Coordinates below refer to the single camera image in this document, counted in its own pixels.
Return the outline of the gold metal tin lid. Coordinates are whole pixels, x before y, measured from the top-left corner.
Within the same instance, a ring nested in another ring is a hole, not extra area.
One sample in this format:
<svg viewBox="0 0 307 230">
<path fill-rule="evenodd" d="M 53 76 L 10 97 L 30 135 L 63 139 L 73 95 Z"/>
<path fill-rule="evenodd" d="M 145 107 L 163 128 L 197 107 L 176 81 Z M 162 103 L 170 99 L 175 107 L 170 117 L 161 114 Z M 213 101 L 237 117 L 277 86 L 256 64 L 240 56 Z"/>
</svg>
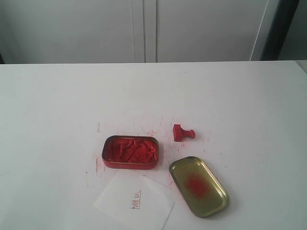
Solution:
<svg viewBox="0 0 307 230">
<path fill-rule="evenodd" d="M 227 192 L 202 159 L 188 156 L 174 161 L 169 174 L 195 216 L 205 218 L 228 205 Z"/>
</svg>

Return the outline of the white cabinet doors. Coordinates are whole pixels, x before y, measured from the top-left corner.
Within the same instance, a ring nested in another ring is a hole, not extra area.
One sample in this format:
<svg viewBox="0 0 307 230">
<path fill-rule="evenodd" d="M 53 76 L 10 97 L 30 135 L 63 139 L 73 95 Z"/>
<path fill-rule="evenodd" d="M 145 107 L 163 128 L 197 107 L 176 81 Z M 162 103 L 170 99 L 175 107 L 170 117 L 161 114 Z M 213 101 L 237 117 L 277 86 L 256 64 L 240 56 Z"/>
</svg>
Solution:
<svg viewBox="0 0 307 230">
<path fill-rule="evenodd" d="M 267 0 L 3 0 L 8 64 L 246 61 Z"/>
</svg>

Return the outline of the red plastic stamp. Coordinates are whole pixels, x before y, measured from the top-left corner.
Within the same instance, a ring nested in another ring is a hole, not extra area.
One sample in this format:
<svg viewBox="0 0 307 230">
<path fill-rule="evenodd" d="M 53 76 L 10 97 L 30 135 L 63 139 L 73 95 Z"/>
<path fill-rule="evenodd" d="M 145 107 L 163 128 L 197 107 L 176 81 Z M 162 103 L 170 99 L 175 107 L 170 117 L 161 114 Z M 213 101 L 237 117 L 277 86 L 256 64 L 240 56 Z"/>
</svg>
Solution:
<svg viewBox="0 0 307 230">
<path fill-rule="evenodd" d="M 180 124 L 174 124 L 173 137 L 175 142 L 181 142 L 185 138 L 195 138 L 195 132 L 191 130 L 184 130 Z"/>
</svg>

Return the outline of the red ink tin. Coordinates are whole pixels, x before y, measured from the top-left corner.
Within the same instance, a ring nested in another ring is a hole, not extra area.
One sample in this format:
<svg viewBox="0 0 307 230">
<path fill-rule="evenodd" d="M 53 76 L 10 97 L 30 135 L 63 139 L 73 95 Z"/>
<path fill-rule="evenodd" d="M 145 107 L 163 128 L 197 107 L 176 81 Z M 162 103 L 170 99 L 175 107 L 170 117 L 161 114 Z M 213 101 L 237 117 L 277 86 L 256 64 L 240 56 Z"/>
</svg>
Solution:
<svg viewBox="0 0 307 230">
<path fill-rule="evenodd" d="M 159 143 L 147 136 L 110 136 L 102 150 L 102 160 L 108 168 L 150 170 L 158 159 Z"/>
</svg>

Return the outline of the white paper sheet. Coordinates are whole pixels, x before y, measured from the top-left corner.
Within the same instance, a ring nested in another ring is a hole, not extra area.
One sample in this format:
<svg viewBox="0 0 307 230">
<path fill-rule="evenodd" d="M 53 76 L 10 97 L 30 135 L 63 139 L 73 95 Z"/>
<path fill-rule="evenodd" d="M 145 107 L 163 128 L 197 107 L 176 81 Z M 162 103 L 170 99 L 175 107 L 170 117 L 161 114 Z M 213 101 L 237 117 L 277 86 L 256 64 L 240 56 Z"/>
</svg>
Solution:
<svg viewBox="0 0 307 230">
<path fill-rule="evenodd" d="M 117 171 L 94 202 L 131 230 L 161 230 L 174 206 L 172 191 L 131 170 Z"/>
</svg>

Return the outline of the dark vertical post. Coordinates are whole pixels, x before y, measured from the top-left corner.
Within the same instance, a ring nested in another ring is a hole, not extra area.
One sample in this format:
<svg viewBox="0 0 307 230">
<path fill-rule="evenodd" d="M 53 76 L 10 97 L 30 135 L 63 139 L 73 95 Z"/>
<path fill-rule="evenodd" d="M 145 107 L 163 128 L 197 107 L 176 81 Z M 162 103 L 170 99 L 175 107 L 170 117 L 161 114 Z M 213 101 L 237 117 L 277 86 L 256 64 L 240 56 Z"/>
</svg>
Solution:
<svg viewBox="0 0 307 230">
<path fill-rule="evenodd" d="M 261 61 L 277 60 L 300 0 L 280 0 L 260 57 Z"/>
</svg>

